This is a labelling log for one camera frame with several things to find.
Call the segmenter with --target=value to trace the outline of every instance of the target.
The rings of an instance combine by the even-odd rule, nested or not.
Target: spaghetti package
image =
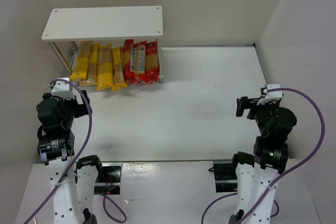
[[[133,55],[133,39],[127,39],[124,43],[124,80],[125,83],[130,85],[134,76],[134,55]]]
[[[146,64],[146,46],[147,41],[142,41],[134,45],[134,56],[135,56],[135,66],[134,66],[134,76],[136,83],[145,83],[145,64]]]
[[[78,54],[73,67],[73,72],[69,76],[72,81],[80,81],[86,79],[88,66],[90,63],[92,41],[81,41]]]
[[[97,91],[113,87],[112,44],[100,46],[98,51]]]
[[[120,48],[119,47],[113,48],[112,54],[113,54],[113,66],[114,66],[112,90],[119,90],[122,88],[126,88],[127,84],[124,81],[124,76],[122,73]]]
[[[125,47],[120,47],[120,58],[121,58],[121,67],[122,67],[122,72],[125,71]]]
[[[97,69],[98,69],[98,50],[100,44],[93,44],[90,56],[90,63],[85,80],[79,81],[81,86],[97,85]]]
[[[146,84],[159,82],[159,64],[156,41],[147,44],[146,49]]]

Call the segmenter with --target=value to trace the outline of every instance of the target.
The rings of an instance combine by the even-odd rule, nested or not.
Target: cable
[[[275,216],[278,215],[279,212],[280,212],[280,207],[279,207],[279,204],[277,203],[276,200],[274,200],[274,204],[275,204],[276,207],[277,207],[277,211],[276,211],[273,215],[271,215],[271,218],[275,217]]]
[[[207,208],[205,208],[205,210],[204,210],[204,212],[203,212],[203,215],[202,215],[201,223],[202,223],[202,224],[204,223],[205,214],[208,212],[208,210],[210,209],[210,207],[211,207],[214,203],[216,203],[217,201],[220,201],[221,199],[225,199],[225,198],[230,197],[230,196],[235,196],[235,195],[237,195],[237,194],[238,194],[238,193],[227,194],[227,195],[221,196],[221,197],[215,199],[214,201],[212,201],[212,202],[207,206]],[[278,214],[279,214],[279,211],[280,211],[279,204],[277,203],[276,200],[274,200],[274,203],[275,203],[275,205],[276,205],[276,207],[277,207],[277,211],[276,211],[273,215],[271,215],[271,218],[273,218],[273,217],[275,217],[276,215],[278,215]]]
[[[112,187],[110,190],[107,191],[106,194],[101,194],[101,193],[95,193],[94,195],[100,195],[102,197],[104,197],[103,199],[103,208],[104,208],[104,211],[106,213],[106,215],[108,217],[110,217],[111,220],[114,220],[115,222],[117,223],[125,223],[127,221],[127,217],[126,217],[126,214],[125,212],[117,205],[117,203],[115,203],[110,197],[108,197],[108,193],[110,191],[112,191],[114,189],[114,187]],[[107,211],[106,209],[106,199],[109,200],[112,204],[114,204],[114,206],[121,212],[121,214],[124,216],[124,220],[117,220],[116,218],[114,218],[113,216],[110,215],[110,213]]]
[[[113,186],[113,181],[112,181],[112,177],[109,175],[110,177],[110,181],[111,181],[111,186]]]
[[[62,180],[64,179],[64,177],[66,176],[66,174],[68,173],[68,171],[72,168],[72,166],[74,165],[75,161],[77,160],[77,158],[80,156],[80,154],[83,152],[85,146],[87,145],[88,141],[89,141],[89,137],[91,134],[91,130],[92,130],[92,108],[90,106],[89,101],[86,99],[85,95],[83,94],[83,92],[75,85],[73,84],[71,81],[65,80],[65,79],[55,79],[52,80],[49,84],[56,84],[57,81],[62,81],[65,82],[69,85],[71,85],[74,89],[76,89],[78,91],[78,93],[80,94],[80,96],[82,97],[82,100],[86,106],[86,108],[88,109],[88,114],[89,114],[89,129],[88,129],[88,134],[86,136],[86,139],[83,143],[83,146],[81,147],[81,149],[79,150],[79,152],[77,153],[77,155],[73,158],[73,160],[71,161],[71,163],[68,165],[68,167],[64,170],[62,176],[59,178],[59,180],[57,181],[57,183],[61,183]],[[28,224],[31,219],[42,209],[42,207],[45,205],[45,203],[47,203],[47,201],[53,196],[53,194],[55,193],[55,191],[57,190],[58,185],[56,185],[53,190],[50,192],[50,194],[46,197],[46,199],[41,203],[41,205],[39,205],[39,207],[32,213],[32,215],[29,216],[29,218],[24,222],[24,224]]]
[[[105,192],[105,190],[107,189],[107,176],[106,176],[106,174],[104,174],[104,177],[105,177],[105,187],[104,187],[103,192]]]
[[[297,93],[301,96],[303,96],[304,98],[306,98],[315,108],[315,110],[317,111],[317,114],[319,115],[320,121],[321,121],[321,135],[320,135],[320,139],[316,145],[316,147],[314,148],[314,150],[301,162],[299,162],[298,164],[296,164],[295,166],[289,168],[288,170],[286,170],[285,172],[283,172],[282,174],[280,174],[278,177],[276,177],[270,184],[269,187],[272,187],[279,179],[281,179],[282,177],[286,176],[287,174],[289,174],[290,172],[292,172],[293,170],[299,168],[301,165],[305,164],[308,160],[310,160],[315,154],[316,152],[319,150],[319,148],[321,147],[322,143],[323,143],[323,139],[324,139],[324,134],[326,132],[326,125],[324,123],[324,118],[322,115],[321,110],[319,109],[319,107],[317,106],[317,104],[309,97],[307,96],[305,93],[296,90],[296,89],[291,89],[291,88],[279,88],[279,89],[270,89],[267,90],[268,92],[273,92],[273,91],[291,91],[294,93]],[[262,194],[262,196],[257,200],[257,202],[254,204],[254,206],[246,213],[243,215],[243,217],[237,221],[236,224],[241,224],[244,220],[247,219],[247,217],[253,213],[253,211],[258,207],[258,205],[262,202],[262,200],[265,198],[265,196],[267,195],[267,193],[269,192],[269,188],[267,188],[264,193]],[[213,203],[217,202],[218,200],[222,199],[222,198],[226,198],[224,196],[214,200],[212,203],[210,203],[210,205],[205,209],[203,216],[205,215],[205,213],[208,211],[208,209],[213,205]]]

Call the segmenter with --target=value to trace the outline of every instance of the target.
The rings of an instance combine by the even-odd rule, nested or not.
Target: shelf board
[[[51,11],[42,40],[155,39],[162,35],[161,6],[63,8]]]

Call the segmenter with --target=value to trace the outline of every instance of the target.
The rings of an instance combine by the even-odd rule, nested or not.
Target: white shelf
[[[116,92],[87,87],[93,128],[83,156],[102,161],[232,158],[253,152],[254,121],[236,118],[236,98],[259,97],[265,79],[253,47],[163,48],[161,84]],[[88,117],[75,119],[75,152]]]
[[[42,40],[156,39],[163,35],[161,6],[53,9]]]

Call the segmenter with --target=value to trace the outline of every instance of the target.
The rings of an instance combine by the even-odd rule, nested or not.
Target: shelf leg
[[[53,49],[53,51],[55,52],[55,54],[57,55],[57,57],[60,59],[60,61],[62,62],[62,64],[64,65],[64,67],[68,71],[68,73],[72,74],[72,70],[71,70],[71,67],[70,67],[69,63],[64,58],[62,52],[57,47],[56,43],[55,42],[49,42],[49,45],[51,46],[51,48]]]
[[[76,45],[76,42],[70,41],[70,45],[71,45],[73,51],[75,51],[75,53],[77,54],[78,53],[78,47]]]
[[[161,40],[160,39],[156,39],[156,44],[158,46],[158,53],[157,53],[157,60],[159,61],[160,64],[160,69],[159,69],[159,83],[163,82],[163,68],[162,68],[162,45],[161,45]]]

